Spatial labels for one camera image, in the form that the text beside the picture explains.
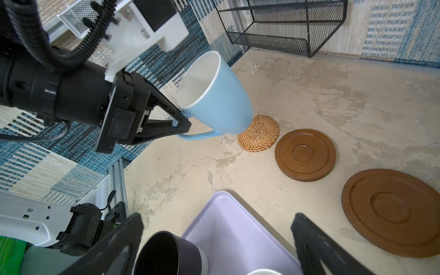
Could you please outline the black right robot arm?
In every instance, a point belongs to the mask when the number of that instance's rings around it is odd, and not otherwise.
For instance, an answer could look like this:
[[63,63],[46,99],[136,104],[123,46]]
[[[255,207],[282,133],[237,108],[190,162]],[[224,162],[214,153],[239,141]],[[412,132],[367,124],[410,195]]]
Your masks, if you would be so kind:
[[91,203],[1,193],[1,273],[55,275],[367,275],[306,215],[291,225],[293,256],[229,192],[215,193],[182,236],[141,243],[140,214]]

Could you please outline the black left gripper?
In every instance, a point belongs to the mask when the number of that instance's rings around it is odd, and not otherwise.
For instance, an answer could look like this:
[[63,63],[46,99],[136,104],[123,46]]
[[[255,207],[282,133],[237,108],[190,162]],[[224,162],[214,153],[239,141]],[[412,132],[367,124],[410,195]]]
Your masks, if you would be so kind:
[[143,76],[138,73],[118,72],[109,106],[101,126],[98,127],[95,151],[110,154],[116,144],[132,146],[189,131],[189,119],[149,120],[156,106],[173,119],[182,119],[181,111]]

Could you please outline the black mug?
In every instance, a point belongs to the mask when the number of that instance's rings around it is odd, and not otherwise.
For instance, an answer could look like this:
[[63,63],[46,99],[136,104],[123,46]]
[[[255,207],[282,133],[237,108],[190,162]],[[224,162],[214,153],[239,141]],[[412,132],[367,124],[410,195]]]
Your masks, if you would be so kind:
[[140,250],[134,275],[207,275],[206,253],[169,231],[153,234]]

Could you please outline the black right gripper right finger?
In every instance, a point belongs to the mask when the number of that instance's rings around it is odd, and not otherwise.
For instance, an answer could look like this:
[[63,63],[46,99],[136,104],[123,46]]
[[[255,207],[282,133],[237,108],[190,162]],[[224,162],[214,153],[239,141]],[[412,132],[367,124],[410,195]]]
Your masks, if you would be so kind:
[[371,275],[372,271],[347,253],[305,214],[296,213],[291,231],[302,273],[325,275]]

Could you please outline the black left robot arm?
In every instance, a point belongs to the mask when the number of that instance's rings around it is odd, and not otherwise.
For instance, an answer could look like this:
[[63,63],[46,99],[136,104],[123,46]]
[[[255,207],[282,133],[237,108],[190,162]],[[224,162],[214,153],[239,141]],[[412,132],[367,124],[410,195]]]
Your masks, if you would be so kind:
[[104,75],[91,62],[69,72],[51,70],[1,38],[1,104],[36,113],[48,125],[95,126],[96,152],[189,131],[189,119],[140,74],[120,71],[113,82]]

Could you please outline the small brown wooden coaster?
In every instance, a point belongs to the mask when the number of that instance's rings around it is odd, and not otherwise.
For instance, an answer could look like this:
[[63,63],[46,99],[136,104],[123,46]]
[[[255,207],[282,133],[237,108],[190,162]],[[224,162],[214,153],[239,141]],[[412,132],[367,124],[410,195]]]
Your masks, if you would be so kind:
[[301,182],[318,181],[335,167],[336,148],[332,140],[313,129],[297,129],[276,144],[275,159],[288,177]]

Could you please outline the lavender plastic tray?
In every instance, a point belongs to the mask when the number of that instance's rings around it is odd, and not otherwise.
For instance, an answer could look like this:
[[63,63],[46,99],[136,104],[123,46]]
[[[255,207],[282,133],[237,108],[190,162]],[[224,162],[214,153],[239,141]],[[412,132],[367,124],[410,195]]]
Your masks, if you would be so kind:
[[182,234],[207,255],[210,275],[271,269],[300,275],[299,261],[227,191],[215,193]]

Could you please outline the woven rattan coaster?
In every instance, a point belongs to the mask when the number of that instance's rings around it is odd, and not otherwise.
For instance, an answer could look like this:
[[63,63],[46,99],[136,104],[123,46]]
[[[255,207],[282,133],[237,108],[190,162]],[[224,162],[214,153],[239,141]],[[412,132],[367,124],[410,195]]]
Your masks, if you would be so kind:
[[271,147],[278,139],[280,128],[275,121],[267,115],[257,115],[250,126],[238,135],[238,144],[246,151],[261,152]]

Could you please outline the large brown wooden coaster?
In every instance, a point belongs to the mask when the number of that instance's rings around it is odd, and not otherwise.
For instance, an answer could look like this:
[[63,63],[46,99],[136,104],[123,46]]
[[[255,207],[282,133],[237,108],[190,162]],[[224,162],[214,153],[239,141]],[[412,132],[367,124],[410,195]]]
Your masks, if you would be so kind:
[[440,253],[440,194],[413,176],[387,169],[356,173],[341,205],[354,229],[386,252],[416,259]]

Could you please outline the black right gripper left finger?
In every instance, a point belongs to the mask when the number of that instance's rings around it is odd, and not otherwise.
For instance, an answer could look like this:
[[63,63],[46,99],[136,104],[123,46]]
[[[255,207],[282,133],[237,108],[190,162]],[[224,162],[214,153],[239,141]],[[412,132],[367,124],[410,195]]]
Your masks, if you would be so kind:
[[142,216],[130,215],[62,275],[131,275],[143,234]]

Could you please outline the light blue mug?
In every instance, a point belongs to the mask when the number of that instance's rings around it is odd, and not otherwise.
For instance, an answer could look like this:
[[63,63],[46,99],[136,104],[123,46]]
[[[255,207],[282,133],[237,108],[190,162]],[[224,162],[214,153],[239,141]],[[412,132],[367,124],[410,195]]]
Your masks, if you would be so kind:
[[176,92],[176,103],[186,118],[196,118],[213,129],[196,135],[179,134],[183,140],[238,135],[253,120],[248,93],[217,51],[203,54],[186,71]]

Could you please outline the white mug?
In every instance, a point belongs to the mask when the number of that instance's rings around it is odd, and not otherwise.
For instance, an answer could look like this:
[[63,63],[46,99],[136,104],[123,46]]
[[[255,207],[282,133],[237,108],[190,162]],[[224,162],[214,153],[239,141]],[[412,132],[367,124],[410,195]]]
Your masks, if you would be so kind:
[[282,275],[282,274],[273,269],[262,268],[262,269],[253,270],[249,272],[247,275]]

